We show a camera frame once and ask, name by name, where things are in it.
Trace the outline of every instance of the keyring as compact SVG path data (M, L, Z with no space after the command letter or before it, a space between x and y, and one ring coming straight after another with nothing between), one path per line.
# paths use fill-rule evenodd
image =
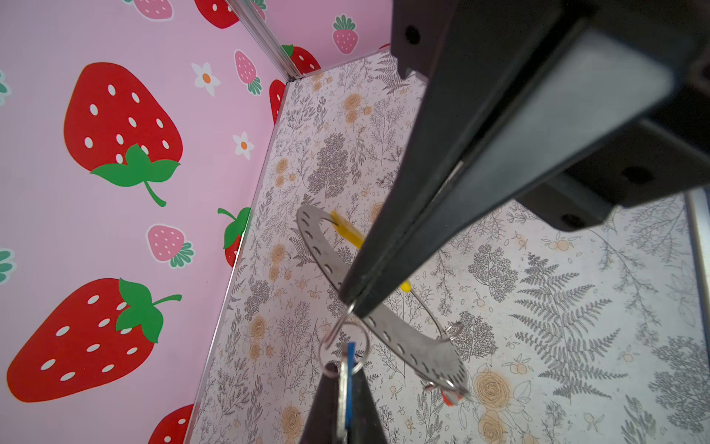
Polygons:
M357 365L355 365L355 367L353 367L353 373L352 373L352 374L355 374L355 373L359 372L360 369L365 365L365 361L367 360L367 357L370 355L370 337L367 335L367 330L365 330L365 328L364 328L362 325L357 324L357 323L342 322L342 323L340 323L340 328L338 329L338 331L342 330L343 325L346 325L346 324L350 324L350 325L356 326L357 328L359 328L360 330L362 330L362 333L365 334L365 353L364 353L364 354L362 355L362 357L360 358L360 362L358 362ZM323 374L324 374L325 376L327 376L327 377L329 377L329 378L331 378L331 379L335 379L335 378L338 377L338 373L337 373L337 372L333 372L332 370L328 369L328 368L323 364L323 359L321 359L321 357L320 357L320 352L321 352L321 349L323 348L324 343L325 343L325 341L322 340L322 341L320 342L320 345L318 346L318 364L320 365L320 369L323 371Z
M335 337L338 335L338 333L340 333L340 330L342 330L345 321L348 320L354 309L355 302L350 304L350 306L343 312L343 314L340 315L340 318L338 318L338 320L335 322L335 326L328 332L326 337L323 339L326 348L330 348L333 345L333 342L335 342Z

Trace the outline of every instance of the fern print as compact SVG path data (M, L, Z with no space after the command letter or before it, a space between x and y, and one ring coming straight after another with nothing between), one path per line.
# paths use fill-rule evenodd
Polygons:
M623 440L626 444L646 444L646 437L656 437L656 420L643 409L638 399L626 395L626 402L628 407L624 406L623 409L631 421L624 420L621 426Z
M503 302L506 296L515 290L518 272L510 269L510 259L503 257L503 249L492 250L490 244L484 244L474 255L474 262L469 265L469 273L488 287L491 297Z
M531 311L534 317L512 314L532 330L532 333L517 332L515 337L530 345L543 360L547 370L538 376L550 378L561 386L552 394L563 396L570 401L572 395L591 394L611 399L611 396L591 385L588 380L616 379L627 376L626 373L611 373L592 363L611 348L620 329L599 339L585 339L589 327L599 319L601 309L611 299L599 299L581 305L584 296L593 285L584 285L565 290L564 288L578 273L555 274L559 264L548 265L542 259L528 253L528 275L521 283L533 288L518 290L532 296L532 299L519 299L516 303Z

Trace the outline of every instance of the botanical print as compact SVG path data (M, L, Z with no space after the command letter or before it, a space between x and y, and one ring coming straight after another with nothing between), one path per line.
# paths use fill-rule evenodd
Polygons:
M337 211L368 233L424 90L379 53L291 82L283 103L276 99L278 125L192 444L299 441L322 377L318 353L339 359L338 345L363 338L345 329L319 349L344 304L301 239L296 210ZM329 222L320 229L351 265L357 249ZM471 396L446 405L370 335L364 371L385 436L393 444L710 443L692 264L682 196L614 210L574 233L507 202L410 276L442 325L462 324L452 342ZM398 288L384 303L437 337L411 293Z
M196 63L192 64L192 70L195 71L195 86L198 88L205 88L209 95L214 97L214 88L220 86L222 82L219 81L217 76L212 74L212 67L209 63L205 62L202 66Z

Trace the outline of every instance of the metal keyring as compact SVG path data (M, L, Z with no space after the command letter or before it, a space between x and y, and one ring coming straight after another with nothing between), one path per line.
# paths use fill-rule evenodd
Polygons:
M362 330L362 333L365 334L365 354L363 354L362 357L360 358L360 362L358 362L358 363L355 365L355 367L353 367L353 374L355 374L355 373L359 372L360 369L365 365L365 361L367 360L367 357L370 355L370 337L367 335L367 330L365 330L365 327L363 327L362 325L360 325L360 324L358 324L358 323L343 322L343 323L340 325L341 328L340 328L339 330L342 330L342 326L343 326L343 325L346 325L346 324L350 324L350 325L356 326L357 328L359 328L360 330ZM332 370L329 370L329 369L323 364L323 359L321 359L321 357L320 357L320 352L321 352L321 349L323 348L323 344L324 344L324 341L321 340L321 341L320 341L320 345L318 346L318 364L320 365L320 369L323 371L323 374L324 374L325 376L327 376L327 377L329 377L329 378L331 378L331 379L335 379L335 378L338 377L338 373L337 373L337 372L333 372Z

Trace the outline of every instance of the curved metal plate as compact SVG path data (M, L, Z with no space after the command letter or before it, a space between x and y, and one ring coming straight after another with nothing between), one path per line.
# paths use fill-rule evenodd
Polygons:
M308 251L328 281L339 291L348 267L325 239L320 229L321 219L335 223L328 213L311 205L303 205L296 213L296 224ZM424 379L460 396L469 394L466 366L450 340L439 341L422 334L384 304L372 310L363 322Z

